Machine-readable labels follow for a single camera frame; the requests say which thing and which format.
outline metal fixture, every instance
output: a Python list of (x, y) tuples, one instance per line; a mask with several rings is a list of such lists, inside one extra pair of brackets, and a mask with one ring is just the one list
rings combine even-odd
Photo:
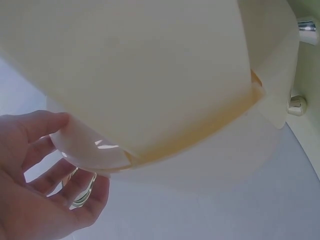
[(302, 96), (293, 96), (290, 99), (288, 114), (302, 116), (307, 111), (307, 102)]
[(312, 18), (299, 18), (297, 20), (300, 34), (300, 41), (317, 45), (319, 43), (319, 30), (317, 29), (316, 21)]

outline finger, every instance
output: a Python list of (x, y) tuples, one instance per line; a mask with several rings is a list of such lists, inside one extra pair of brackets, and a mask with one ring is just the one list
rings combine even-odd
[(75, 169), (75, 166), (62, 158), (48, 171), (29, 182), (28, 185), (34, 190), (48, 195), (57, 187), (63, 178), (71, 174)]
[(32, 113), (14, 116), (15, 124), (25, 134), (29, 143), (55, 133), (67, 125), (69, 115), (65, 112), (53, 113), (38, 110)]
[(34, 165), (40, 163), (45, 156), (56, 150), (50, 136), (45, 136), (29, 145), (22, 163), (22, 171), (26, 172)]
[(94, 173), (78, 169), (67, 184), (56, 194), (49, 198), (63, 206), (70, 207), (76, 197), (86, 190)]
[(76, 219), (76, 229), (91, 226), (105, 208), (109, 196), (109, 179), (97, 176), (90, 197), (82, 207), (72, 210)]

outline white surface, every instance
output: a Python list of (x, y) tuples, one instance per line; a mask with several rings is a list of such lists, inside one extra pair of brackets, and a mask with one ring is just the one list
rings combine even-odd
[[(297, 18), (320, 19), (319, 1), (290, 0)], [(320, 178), (320, 45), (300, 43), (292, 96), (301, 95), (307, 102), (304, 116), (287, 116), (287, 123), (302, 145)]]
[(236, 0), (13, 0), (0, 29), (29, 81), (134, 156), (251, 94)]
[(266, 97), (258, 109), (278, 129), (286, 123), (299, 49), (296, 16), (286, 0), (239, 0), (250, 67)]
[[(44, 96), (0, 61), (1, 114), (44, 108)], [(40, 175), (55, 152), (27, 172)], [(318, 240), (320, 183), (287, 126), (277, 152), (228, 192), (211, 196), (111, 181), (106, 209), (65, 240)]]

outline hand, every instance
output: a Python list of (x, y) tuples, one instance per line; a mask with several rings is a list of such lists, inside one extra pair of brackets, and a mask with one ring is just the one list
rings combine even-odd
[(27, 183), (24, 172), (55, 150), (48, 136), (68, 123), (67, 113), (35, 111), (0, 116), (0, 240), (51, 240), (92, 225), (109, 194), (109, 180), (98, 176), (84, 206), (69, 210), (93, 174), (78, 170), (57, 194), (50, 194), (72, 173), (73, 165), (59, 160)]

